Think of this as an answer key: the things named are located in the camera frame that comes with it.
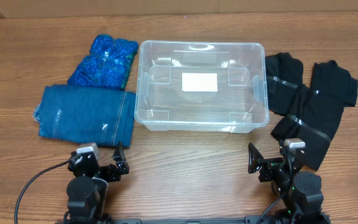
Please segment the blue denim jeans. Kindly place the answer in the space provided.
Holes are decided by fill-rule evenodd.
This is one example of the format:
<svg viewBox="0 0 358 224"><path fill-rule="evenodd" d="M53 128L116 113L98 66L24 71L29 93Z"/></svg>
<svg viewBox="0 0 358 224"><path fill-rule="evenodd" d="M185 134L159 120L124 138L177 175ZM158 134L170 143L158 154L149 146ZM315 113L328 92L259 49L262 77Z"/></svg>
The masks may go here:
<svg viewBox="0 0 358 224"><path fill-rule="evenodd" d="M45 87L34 111L39 136L98 146L131 145L135 93L79 85Z"/></svg>

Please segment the blue sequin garment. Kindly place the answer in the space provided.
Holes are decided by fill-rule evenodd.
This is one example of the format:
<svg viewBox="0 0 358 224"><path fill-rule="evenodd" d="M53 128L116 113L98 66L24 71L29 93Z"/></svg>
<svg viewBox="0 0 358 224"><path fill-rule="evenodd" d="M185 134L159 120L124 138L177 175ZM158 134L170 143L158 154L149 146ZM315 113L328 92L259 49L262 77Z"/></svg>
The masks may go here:
<svg viewBox="0 0 358 224"><path fill-rule="evenodd" d="M97 35L67 83L124 90L138 48L136 41Z"/></svg>

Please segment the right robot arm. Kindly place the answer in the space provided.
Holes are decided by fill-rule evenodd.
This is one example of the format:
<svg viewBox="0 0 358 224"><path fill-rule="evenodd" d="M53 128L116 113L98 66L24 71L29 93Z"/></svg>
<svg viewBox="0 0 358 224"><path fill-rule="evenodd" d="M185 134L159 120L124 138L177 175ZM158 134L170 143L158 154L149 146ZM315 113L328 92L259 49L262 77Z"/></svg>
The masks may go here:
<svg viewBox="0 0 358 224"><path fill-rule="evenodd" d="M252 144L248 145L248 173L259 172L260 182L271 182L277 196L261 215L247 215L245 223L330 223L322 211L324 200L321 177L302 170L306 143L287 139L280 143L280 157L266 159Z"/></svg>

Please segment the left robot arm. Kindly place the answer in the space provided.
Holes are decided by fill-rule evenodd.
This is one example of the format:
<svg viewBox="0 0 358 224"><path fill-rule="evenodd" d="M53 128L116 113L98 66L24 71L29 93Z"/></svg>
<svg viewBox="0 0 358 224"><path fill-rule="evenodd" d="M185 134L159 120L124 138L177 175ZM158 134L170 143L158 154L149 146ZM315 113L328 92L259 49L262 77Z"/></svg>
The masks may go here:
<svg viewBox="0 0 358 224"><path fill-rule="evenodd" d="M104 203L110 182L120 181L129 173L129 165L120 142L114 148L114 164L99 165L99 149L96 143L82 144L72 152L68 170L75 178L67 185L68 211L64 223L112 224L110 214L104 212Z"/></svg>

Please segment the large black garment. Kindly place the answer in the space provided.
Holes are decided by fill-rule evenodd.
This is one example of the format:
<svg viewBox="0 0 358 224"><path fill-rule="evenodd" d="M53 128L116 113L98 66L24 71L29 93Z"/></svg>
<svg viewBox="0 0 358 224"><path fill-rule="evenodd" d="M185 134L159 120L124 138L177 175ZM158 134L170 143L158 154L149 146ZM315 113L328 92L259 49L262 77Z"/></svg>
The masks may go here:
<svg viewBox="0 0 358 224"><path fill-rule="evenodd" d="M357 103L358 80L336 61L316 63L310 87L302 86L272 131L276 140L305 142L304 165L318 170L340 125L345 107Z"/></svg>

